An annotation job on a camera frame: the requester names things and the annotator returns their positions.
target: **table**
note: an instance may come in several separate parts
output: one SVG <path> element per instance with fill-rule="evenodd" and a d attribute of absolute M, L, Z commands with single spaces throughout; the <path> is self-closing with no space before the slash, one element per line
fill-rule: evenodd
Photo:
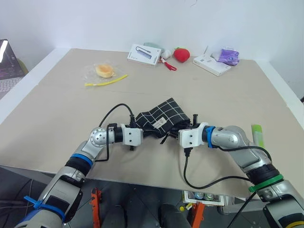
<path fill-rule="evenodd" d="M 181 64 L 170 59 L 178 69 L 173 72 L 163 65 L 129 62 L 126 56 L 125 52 L 71 49 L 45 77 L 33 81 L 38 85 L 0 125 L 0 165 L 56 173 L 115 104 L 126 103 L 138 114 L 173 97 L 189 117 L 199 114 L 199 122 L 240 126 L 249 138 L 250 125 L 261 124 L 274 165 L 304 195 L 303 123 L 299 114 L 295 118 L 290 111 L 301 108 L 295 100 L 286 106 L 255 61 L 242 60 L 216 77 L 191 60 Z M 84 67 L 106 60 L 129 76 L 104 87 L 85 88 Z M 127 110 L 117 110 L 107 122 L 128 123 Z M 164 145 L 160 141 L 145 138 L 133 152 L 117 143 L 111 147 L 110 160 L 96 163 L 88 177 L 192 190 L 182 178 L 183 149 L 174 139 Z M 206 146 L 191 152 L 187 176 L 192 184 L 204 185 L 227 175 L 244 176 L 227 153 Z M 226 180 L 205 192 L 248 196 L 248 186 L 242 180 Z"/>

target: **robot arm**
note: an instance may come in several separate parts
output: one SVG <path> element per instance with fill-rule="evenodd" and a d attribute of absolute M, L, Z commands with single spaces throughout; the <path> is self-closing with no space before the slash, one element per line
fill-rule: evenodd
<path fill-rule="evenodd" d="M 256 192 L 262 201 L 269 202 L 263 211 L 271 227 L 304 225 L 304 199 L 289 181 L 284 180 L 270 157 L 257 148 L 234 150 L 254 145 L 241 128 L 223 128 L 201 123 L 195 129 L 180 130 L 179 141 L 183 148 L 207 143 L 210 148 L 220 147 L 228 151 L 254 184 L 249 190 Z"/>
<path fill-rule="evenodd" d="M 108 129 L 108 142 L 138 146 L 143 140 L 139 128 L 113 126 Z M 107 130 L 93 129 L 87 141 L 82 142 L 34 203 L 35 210 L 29 213 L 16 228 L 61 228 L 76 213 L 82 198 L 81 187 L 86 175 L 93 166 L 99 153 L 106 146 Z"/>

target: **laptop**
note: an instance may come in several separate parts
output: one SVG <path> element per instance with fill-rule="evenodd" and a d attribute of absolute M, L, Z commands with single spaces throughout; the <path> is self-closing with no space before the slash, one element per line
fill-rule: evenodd
<path fill-rule="evenodd" d="M 0 39 L 0 99 L 24 76 L 8 40 Z"/>

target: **green ring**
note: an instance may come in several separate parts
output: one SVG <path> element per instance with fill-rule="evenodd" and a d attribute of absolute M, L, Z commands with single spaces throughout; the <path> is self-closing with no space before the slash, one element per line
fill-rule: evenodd
<path fill-rule="evenodd" d="M 259 184 L 255 185 L 255 186 L 249 187 L 249 191 L 250 192 L 255 192 L 256 190 L 259 190 L 259 189 L 261 189 L 263 187 L 266 187 L 266 186 L 268 186 L 268 185 L 270 185 L 272 183 L 275 183 L 275 182 L 277 182 L 277 181 L 279 181 L 281 179 L 283 179 L 283 175 L 279 174 L 279 175 L 277 175 L 277 176 L 275 176 L 273 178 L 270 178 L 270 179 L 268 179 L 268 180 L 266 180 L 266 181 L 264 181 L 262 183 L 259 183 Z"/>

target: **purple package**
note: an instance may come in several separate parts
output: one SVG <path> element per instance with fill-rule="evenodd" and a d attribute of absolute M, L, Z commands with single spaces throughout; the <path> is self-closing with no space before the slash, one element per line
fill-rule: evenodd
<path fill-rule="evenodd" d="M 239 62 L 238 55 L 239 53 L 237 51 L 222 49 L 218 58 L 218 62 L 236 66 Z"/>

